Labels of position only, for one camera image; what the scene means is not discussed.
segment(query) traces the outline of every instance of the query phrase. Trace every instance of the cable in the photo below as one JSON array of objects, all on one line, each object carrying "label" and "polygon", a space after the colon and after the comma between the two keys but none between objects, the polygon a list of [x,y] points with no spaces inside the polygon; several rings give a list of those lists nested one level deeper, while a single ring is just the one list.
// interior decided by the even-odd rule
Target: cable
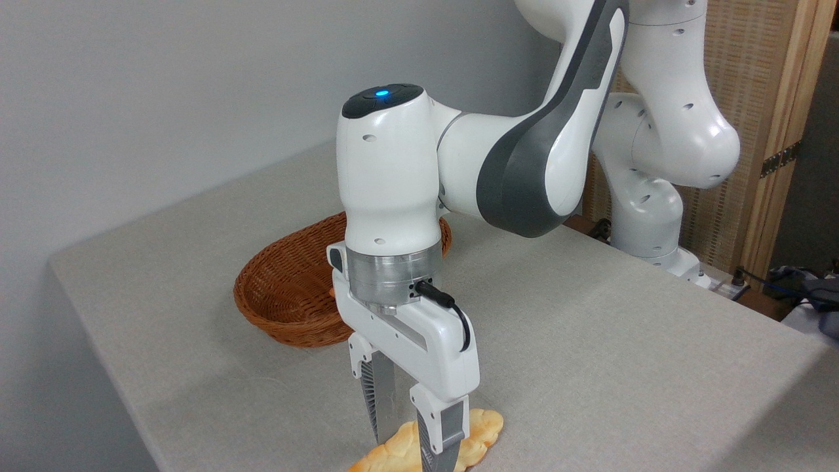
[{"label": "cable", "polygon": [[469,344],[472,343],[472,333],[469,330],[469,322],[466,320],[466,315],[455,304],[455,298],[444,291],[441,291],[435,286],[432,286],[426,281],[419,281],[416,283],[415,290],[422,296],[427,296],[431,301],[444,308],[450,308],[457,313],[463,324],[463,347],[461,352],[469,349]]},{"label": "cable", "polygon": [[752,287],[747,286],[746,288],[740,290],[740,292],[737,295],[735,295],[734,298],[732,298],[732,302],[736,302],[737,300],[740,300],[740,297],[743,296],[743,294],[746,293],[750,288],[752,288]]},{"label": "cable", "polygon": [[608,218],[600,218],[600,221],[595,223],[594,228],[588,232],[589,238],[603,238],[604,241],[608,240],[610,236],[612,236],[612,222]]},{"label": "cable", "polygon": [[[824,303],[824,304],[826,304],[828,306],[831,306],[831,307],[836,305],[836,301],[834,301],[834,300],[829,300],[827,298],[821,298],[821,297],[818,297],[818,296],[808,295],[808,294],[804,293],[803,291],[791,290],[789,288],[784,288],[782,286],[776,286],[774,283],[769,282],[769,281],[765,281],[764,279],[761,279],[760,277],[758,277],[755,274],[749,272],[748,270],[745,270],[741,265],[737,267],[737,270],[739,270],[743,274],[748,275],[749,277],[755,279],[756,281],[764,284],[765,286],[770,287],[772,289],[775,289],[777,291],[782,291],[784,293],[789,293],[790,295],[794,295],[794,296],[797,296],[799,298],[806,298],[807,300],[810,300],[812,302]],[[824,291],[833,291],[833,290],[830,290],[830,289],[823,289],[823,290]]]}]

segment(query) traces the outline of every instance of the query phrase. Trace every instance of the brown basket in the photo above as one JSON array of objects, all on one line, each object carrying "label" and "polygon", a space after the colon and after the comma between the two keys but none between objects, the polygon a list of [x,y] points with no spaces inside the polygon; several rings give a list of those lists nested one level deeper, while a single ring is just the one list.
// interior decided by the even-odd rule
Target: brown basket
[{"label": "brown basket", "polygon": [[[333,215],[276,241],[253,256],[233,287],[239,311],[280,343],[314,348],[352,334],[330,295],[332,268],[326,246],[344,239],[347,215]],[[443,255],[451,229],[440,218]]]}]

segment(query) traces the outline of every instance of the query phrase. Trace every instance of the cable connector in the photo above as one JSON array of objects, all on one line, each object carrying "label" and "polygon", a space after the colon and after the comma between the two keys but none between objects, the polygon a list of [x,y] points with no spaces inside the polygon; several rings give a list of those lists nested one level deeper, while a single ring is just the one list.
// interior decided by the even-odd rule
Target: cable connector
[{"label": "cable connector", "polygon": [[734,277],[732,278],[732,285],[733,286],[743,286],[746,284],[746,275],[743,274],[743,269],[739,267],[737,270],[734,271]]},{"label": "cable connector", "polygon": [[455,313],[457,313],[457,316],[461,319],[461,323],[463,324],[463,347],[461,348],[461,352],[469,349],[469,344],[472,342],[472,335],[469,331],[469,322],[466,320],[466,315],[464,315],[461,309],[455,304],[455,297],[445,293],[435,286],[432,286],[426,281],[417,282],[414,288],[421,296],[426,296],[437,305],[446,309],[454,310]]}]

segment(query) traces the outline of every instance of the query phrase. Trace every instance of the metal hinge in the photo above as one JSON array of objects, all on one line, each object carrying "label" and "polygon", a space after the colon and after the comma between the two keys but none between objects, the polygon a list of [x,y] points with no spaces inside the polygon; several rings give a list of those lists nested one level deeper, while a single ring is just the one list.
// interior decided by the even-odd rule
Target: metal hinge
[{"label": "metal hinge", "polygon": [[800,147],[801,141],[798,141],[789,148],[779,151],[775,155],[769,156],[769,158],[763,162],[763,168],[760,170],[760,178],[763,179],[765,176],[768,176],[781,167],[784,167],[793,160],[798,159],[798,151]]}]

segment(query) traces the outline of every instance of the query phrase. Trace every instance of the bread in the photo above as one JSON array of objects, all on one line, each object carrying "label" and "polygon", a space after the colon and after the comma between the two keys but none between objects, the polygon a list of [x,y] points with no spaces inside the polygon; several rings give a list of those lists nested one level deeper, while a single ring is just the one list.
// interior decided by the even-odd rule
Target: bread
[{"label": "bread", "polygon": [[[472,408],[469,411],[470,436],[461,441],[455,472],[481,462],[498,440],[504,419],[498,412]],[[420,433],[417,422],[406,422],[385,444],[355,463],[347,472],[422,472]]]}]

